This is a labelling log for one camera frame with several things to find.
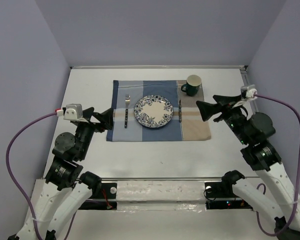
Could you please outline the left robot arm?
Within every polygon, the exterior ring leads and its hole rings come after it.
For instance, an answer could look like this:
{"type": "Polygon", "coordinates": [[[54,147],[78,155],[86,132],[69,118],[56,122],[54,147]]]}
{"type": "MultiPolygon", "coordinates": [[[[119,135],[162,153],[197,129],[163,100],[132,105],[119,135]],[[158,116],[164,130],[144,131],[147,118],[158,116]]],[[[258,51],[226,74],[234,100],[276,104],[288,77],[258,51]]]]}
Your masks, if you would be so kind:
{"type": "Polygon", "coordinates": [[[10,240],[56,240],[66,223],[73,223],[77,210],[91,198],[106,192],[102,179],[90,172],[82,172],[79,164],[86,158],[95,133],[113,129],[114,110],[99,113],[93,107],[83,109],[81,104],[68,104],[28,123],[8,144],[5,163],[8,174],[24,196],[30,216],[23,227],[9,236],[10,240]],[[44,177],[44,184],[36,204],[21,187],[10,166],[10,151],[14,141],[31,125],[49,117],[62,117],[76,126],[75,133],[63,132],[57,136],[52,149],[53,161],[44,177]]]}

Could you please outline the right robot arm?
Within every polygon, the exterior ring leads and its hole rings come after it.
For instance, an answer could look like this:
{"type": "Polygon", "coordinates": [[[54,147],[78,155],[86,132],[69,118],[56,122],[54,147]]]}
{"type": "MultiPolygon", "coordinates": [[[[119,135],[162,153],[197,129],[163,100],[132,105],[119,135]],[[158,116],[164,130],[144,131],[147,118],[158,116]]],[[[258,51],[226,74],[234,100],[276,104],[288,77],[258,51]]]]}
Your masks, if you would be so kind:
{"type": "MultiPolygon", "coordinates": [[[[224,121],[245,147],[241,154],[245,162],[262,179],[264,190],[269,190],[275,202],[259,190],[248,185],[245,177],[237,170],[227,172],[220,183],[225,196],[236,195],[252,206],[256,215],[263,216],[275,224],[274,232],[263,233],[279,240],[300,240],[300,142],[295,183],[292,183],[280,155],[269,142],[276,133],[272,119],[265,113],[255,112],[251,117],[243,114],[248,97],[214,95],[215,103],[197,101],[203,121],[218,115],[214,122],[224,121]]],[[[286,104],[296,115],[300,128],[300,115],[286,104]]]]}

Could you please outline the silver fork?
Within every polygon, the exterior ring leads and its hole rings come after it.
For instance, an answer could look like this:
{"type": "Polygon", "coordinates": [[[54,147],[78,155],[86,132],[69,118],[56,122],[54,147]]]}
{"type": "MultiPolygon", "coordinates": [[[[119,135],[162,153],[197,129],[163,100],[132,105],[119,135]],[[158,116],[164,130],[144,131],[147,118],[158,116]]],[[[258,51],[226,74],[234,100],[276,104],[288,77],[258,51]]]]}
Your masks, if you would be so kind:
{"type": "Polygon", "coordinates": [[[125,117],[124,117],[124,128],[128,127],[128,115],[129,115],[129,105],[131,101],[131,96],[129,94],[125,95],[125,117]]]}

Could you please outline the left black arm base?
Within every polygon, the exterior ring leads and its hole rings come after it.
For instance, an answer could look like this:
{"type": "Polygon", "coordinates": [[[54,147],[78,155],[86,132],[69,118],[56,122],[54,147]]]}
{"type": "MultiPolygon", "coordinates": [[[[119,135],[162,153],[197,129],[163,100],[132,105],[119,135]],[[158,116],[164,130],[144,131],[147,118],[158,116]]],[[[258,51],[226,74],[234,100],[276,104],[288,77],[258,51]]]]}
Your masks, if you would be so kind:
{"type": "Polygon", "coordinates": [[[96,191],[80,207],[81,210],[116,210],[117,183],[102,182],[99,191],[96,191]]]}

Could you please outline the blue floral ceramic plate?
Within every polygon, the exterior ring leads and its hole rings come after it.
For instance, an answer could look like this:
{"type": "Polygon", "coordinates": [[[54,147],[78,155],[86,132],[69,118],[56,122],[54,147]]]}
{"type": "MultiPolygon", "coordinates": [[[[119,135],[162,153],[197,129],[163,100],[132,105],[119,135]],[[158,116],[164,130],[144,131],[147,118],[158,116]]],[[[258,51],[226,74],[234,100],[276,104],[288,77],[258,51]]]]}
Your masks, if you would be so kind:
{"type": "Polygon", "coordinates": [[[173,118],[172,103],[161,95],[147,95],[139,99],[133,109],[136,121],[143,127],[156,129],[167,125],[173,118]]]}

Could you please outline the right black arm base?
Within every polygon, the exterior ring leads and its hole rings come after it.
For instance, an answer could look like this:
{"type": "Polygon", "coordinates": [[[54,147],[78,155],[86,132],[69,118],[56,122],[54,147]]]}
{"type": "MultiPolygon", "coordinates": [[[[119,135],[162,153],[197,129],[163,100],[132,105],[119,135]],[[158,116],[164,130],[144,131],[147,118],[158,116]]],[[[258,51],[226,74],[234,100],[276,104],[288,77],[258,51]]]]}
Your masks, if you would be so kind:
{"type": "Polygon", "coordinates": [[[208,181],[204,184],[203,196],[207,210],[252,210],[242,198],[231,191],[223,190],[221,181],[208,181]]]}

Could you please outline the blue beige plaid cloth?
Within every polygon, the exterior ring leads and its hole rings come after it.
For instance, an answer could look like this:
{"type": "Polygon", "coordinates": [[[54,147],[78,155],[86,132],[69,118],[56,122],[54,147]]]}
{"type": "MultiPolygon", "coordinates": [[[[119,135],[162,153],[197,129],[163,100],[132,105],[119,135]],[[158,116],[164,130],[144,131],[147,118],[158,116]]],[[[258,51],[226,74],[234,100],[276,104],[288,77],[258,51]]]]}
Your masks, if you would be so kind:
{"type": "Polygon", "coordinates": [[[195,96],[181,91],[185,80],[114,80],[111,107],[113,129],[106,135],[108,142],[175,142],[207,141],[212,134],[208,122],[203,121],[196,101],[204,100],[201,86],[195,96]],[[130,95],[128,122],[125,128],[125,96],[130,95]],[[134,107],[138,100],[148,95],[160,95],[173,106],[172,120],[160,128],[148,128],[137,122],[134,107]],[[182,122],[179,122],[179,100],[181,99],[182,122]]]}

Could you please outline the dark teal cup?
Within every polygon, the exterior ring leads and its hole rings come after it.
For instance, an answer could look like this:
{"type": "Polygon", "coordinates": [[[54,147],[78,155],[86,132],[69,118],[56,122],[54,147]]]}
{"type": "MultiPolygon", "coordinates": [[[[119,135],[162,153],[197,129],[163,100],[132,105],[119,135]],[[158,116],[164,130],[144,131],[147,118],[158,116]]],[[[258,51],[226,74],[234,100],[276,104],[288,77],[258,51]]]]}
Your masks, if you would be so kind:
{"type": "Polygon", "coordinates": [[[186,83],[181,86],[180,90],[193,97],[198,93],[201,84],[202,79],[198,75],[193,74],[187,77],[186,83]]]}

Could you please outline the silver table knife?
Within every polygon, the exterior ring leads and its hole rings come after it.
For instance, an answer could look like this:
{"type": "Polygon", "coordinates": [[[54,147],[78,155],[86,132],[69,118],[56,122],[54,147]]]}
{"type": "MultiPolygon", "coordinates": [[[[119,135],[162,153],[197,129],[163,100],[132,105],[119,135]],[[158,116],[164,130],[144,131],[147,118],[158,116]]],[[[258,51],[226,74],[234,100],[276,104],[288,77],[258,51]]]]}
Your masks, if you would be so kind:
{"type": "Polygon", "coordinates": [[[179,123],[182,122],[182,103],[181,103],[181,99],[179,99],[179,101],[178,101],[178,120],[179,120],[179,123]]]}

